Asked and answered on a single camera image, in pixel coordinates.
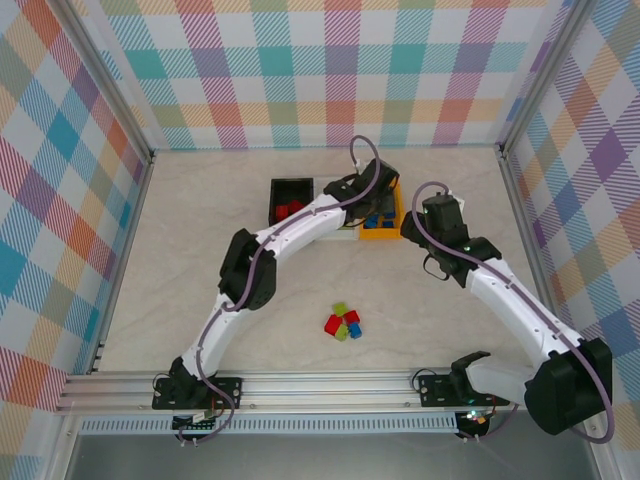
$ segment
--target cable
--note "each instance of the cable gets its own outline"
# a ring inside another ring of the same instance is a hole
[[[231,419],[233,418],[233,415],[235,414],[235,410],[236,410],[235,403],[231,399],[231,397],[229,397],[229,395],[227,395],[221,389],[219,389],[214,384],[212,384],[209,381],[209,379],[206,377],[206,375],[205,375],[205,373],[204,373],[204,371],[202,369],[202,357],[201,357],[200,352],[202,351],[202,345],[204,343],[204,340],[207,337],[207,334],[211,330],[211,327],[213,327],[213,324],[215,323],[215,321],[220,317],[220,315],[222,315],[223,311],[225,311],[225,312],[237,312],[240,309],[242,309],[242,307],[246,303],[247,299],[249,298],[249,293],[251,292],[251,287],[253,286],[253,279],[254,279],[255,274],[256,274],[256,266],[258,264],[258,259],[260,258],[260,255],[262,254],[262,252],[266,249],[267,245],[270,242],[272,242],[278,235],[280,235],[284,230],[289,228],[294,223],[302,220],[305,217],[308,217],[309,215],[317,215],[318,213],[326,212],[328,210],[333,210],[334,208],[342,208],[342,207],[344,207],[346,205],[350,205],[352,203],[355,203],[358,200],[360,200],[360,199],[364,198],[365,196],[367,196],[369,194],[369,192],[373,189],[373,186],[376,184],[376,182],[378,181],[378,177],[380,176],[380,168],[381,168],[380,167],[380,164],[381,164],[380,155],[378,153],[378,149],[376,148],[376,146],[373,144],[373,142],[371,140],[369,140],[367,137],[365,137],[363,135],[356,135],[351,139],[351,142],[349,142],[349,154],[351,155],[351,161],[353,162],[354,165],[357,165],[357,161],[356,161],[355,154],[353,152],[353,147],[354,147],[354,145],[355,145],[357,140],[362,140],[367,145],[369,145],[369,147],[373,151],[374,161],[376,162],[376,168],[375,168],[375,171],[374,171],[374,174],[373,174],[373,178],[371,179],[371,182],[369,183],[369,185],[367,185],[367,187],[362,192],[360,192],[355,197],[350,198],[349,200],[345,200],[343,202],[338,202],[338,203],[335,203],[333,205],[327,205],[325,207],[319,207],[319,208],[316,208],[315,210],[307,210],[306,212],[302,212],[299,215],[295,215],[293,217],[290,217],[288,221],[285,221],[282,225],[280,225],[278,228],[276,228],[276,230],[274,230],[273,233],[271,235],[269,235],[260,244],[260,246],[258,247],[256,252],[253,254],[253,259],[251,260],[251,264],[249,265],[249,273],[247,275],[247,283],[246,283],[246,285],[244,287],[244,291],[242,292],[242,295],[240,296],[240,299],[236,302],[235,305],[232,305],[232,306],[227,305],[226,302],[223,303],[220,306],[220,308],[218,310],[216,310],[216,312],[212,315],[212,317],[207,322],[207,325],[204,327],[204,330],[202,331],[202,335],[200,335],[200,338],[198,340],[198,345],[197,345],[197,350],[196,350],[196,368],[198,370],[198,375],[200,376],[200,380],[202,380],[202,382],[207,387],[209,387],[215,393],[220,395],[220,397],[222,397],[224,400],[226,400],[226,402],[229,404],[230,411],[229,411],[229,416],[225,419],[224,422],[222,422],[222,424],[218,428],[213,430],[208,435],[206,435],[206,436],[202,437],[201,439],[199,439],[197,441],[197,443],[196,443],[196,440],[194,439],[193,440],[193,445],[194,446],[197,446],[198,443],[204,443],[204,442],[207,442],[207,441],[211,440],[218,433],[220,433],[223,429],[225,429],[229,425],[229,423],[231,423]],[[184,446],[186,440],[182,436],[182,431],[183,430],[184,430],[184,428],[178,430],[178,438],[180,439],[180,441],[182,442],[182,445]]]
[[[575,357],[578,359],[580,364],[584,367],[584,369],[587,371],[587,373],[589,374],[589,376],[593,380],[593,383],[595,384],[596,389],[598,390],[598,393],[600,394],[600,397],[602,398],[602,403],[604,405],[606,416],[607,416],[607,431],[606,431],[606,433],[604,434],[603,437],[597,438],[597,437],[591,437],[591,436],[587,435],[586,433],[577,430],[576,428],[572,428],[571,430],[576,435],[578,435],[579,437],[584,438],[585,440],[587,440],[589,442],[592,442],[592,443],[604,444],[604,443],[609,442],[613,438],[613,434],[614,434],[614,431],[615,431],[615,420],[614,420],[614,417],[613,417],[613,407],[611,406],[611,401],[609,400],[609,395],[607,394],[607,390],[605,389],[605,387],[604,387],[604,385],[602,383],[602,380],[600,380],[600,377],[598,377],[598,374],[593,369],[593,367],[588,362],[588,360],[584,357],[584,355],[582,355],[580,350],[578,350],[575,347],[575,345],[573,345],[573,343],[571,343],[569,341],[569,339],[564,336],[562,331],[553,323],[552,320],[547,318],[547,316],[544,314],[544,312],[542,310],[540,310],[540,308],[535,304],[535,302],[533,300],[531,300],[529,295],[527,295],[517,284],[512,283],[502,272],[500,272],[496,268],[492,267],[488,263],[483,262],[482,260],[478,260],[477,258],[474,258],[474,257],[472,257],[470,255],[467,255],[465,253],[462,253],[462,252],[458,252],[457,250],[454,250],[452,248],[447,247],[446,245],[443,245],[442,243],[438,242],[435,238],[433,238],[431,235],[429,235],[429,232],[427,232],[425,230],[425,228],[422,226],[422,224],[420,223],[420,220],[418,218],[418,212],[416,211],[416,206],[418,204],[418,197],[420,196],[420,194],[422,193],[422,191],[425,188],[432,187],[432,186],[441,187],[442,189],[444,189],[445,194],[449,193],[449,187],[447,187],[444,183],[441,183],[441,182],[434,182],[434,181],[426,182],[426,183],[423,183],[422,185],[420,185],[420,187],[418,187],[418,189],[416,190],[416,193],[413,195],[413,200],[411,202],[411,215],[412,215],[413,221],[414,221],[416,227],[418,228],[418,230],[420,231],[420,233],[431,244],[433,244],[434,246],[436,246],[437,248],[439,248],[443,252],[448,253],[450,255],[453,255],[455,257],[461,258],[461,259],[466,260],[468,262],[474,263],[474,264],[478,265],[479,267],[482,267],[485,270],[491,272],[493,275],[495,275],[497,278],[499,278],[502,282],[504,282],[505,285],[509,285],[509,287],[527,304],[527,306],[529,308],[531,308],[536,313],[536,315],[540,318],[540,320],[542,320],[547,325],[547,327],[562,341],[562,343],[565,344],[565,346],[571,351],[571,353],[573,353],[575,355]],[[517,410],[517,405],[513,409],[512,414],[515,413],[516,410]]]
[[[437,375],[437,373],[431,370],[430,368],[421,368],[416,373],[414,373],[413,377],[411,377],[411,381],[409,382],[409,385],[411,385],[411,388],[413,388],[417,393],[420,393],[420,389],[416,388],[416,377],[420,372],[431,372],[434,375]]]

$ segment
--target red cube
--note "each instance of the red cube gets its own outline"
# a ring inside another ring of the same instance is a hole
[[[296,212],[299,212],[304,208],[304,205],[298,200],[294,200],[289,203],[289,215],[293,215]]]
[[[337,315],[331,315],[324,326],[324,331],[329,335],[334,336],[338,331],[338,328],[340,328],[340,325],[342,325],[342,319]]]
[[[352,323],[360,323],[360,317],[356,313],[355,310],[351,310],[344,314],[344,321],[347,322],[347,325],[351,325]]]
[[[276,222],[281,222],[289,216],[289,207],[286,205],[279,205],[276,207]]]

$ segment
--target table surface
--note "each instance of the table surface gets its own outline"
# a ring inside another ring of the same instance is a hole
[[[487,237],[533,281],[491,148],[382,150],[400,172],[405,210],[439,180],[465,200],[471,236]],[[357,149],[368,159],[370,153]],[[166,371],[210,314],[232,235],[267,226],[271,178],[343,176],[346,149],[161,153],[151,179],[101,371]],[[322,240],[278,265],[273,299],[248,316],[224,354],[230,370],[380,370],[448,366],[486,350],[528,363],[515,337],[468,290],[422,269],[404,240]],[[323,331],[331,305],[358,311],[363,336]]]

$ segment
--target vent grille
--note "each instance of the vent grille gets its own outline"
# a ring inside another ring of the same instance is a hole
[[[127,416],[87,417],[81,435],[170,434],[172,417]],[[201,430],[203,434],[210,430]],[[238,415],[224,434],[370,434],[370,433],[454,433],[455,413],[397,414],[305,414],[305,415]]]

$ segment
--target green cube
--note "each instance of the green cube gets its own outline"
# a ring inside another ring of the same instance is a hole
[[[349,311],[346,303],[336,303],[331,308],[333,308],[333,313],[339,317],[344,317],[344,314]]]
[[[334,335],[334,337],[336,337],[341,342],[344,342],[348,336],[349,336],[349,328],[347,328],[346,325],[340,325],[338,327],[338,330],[336,330],[336,334]]]

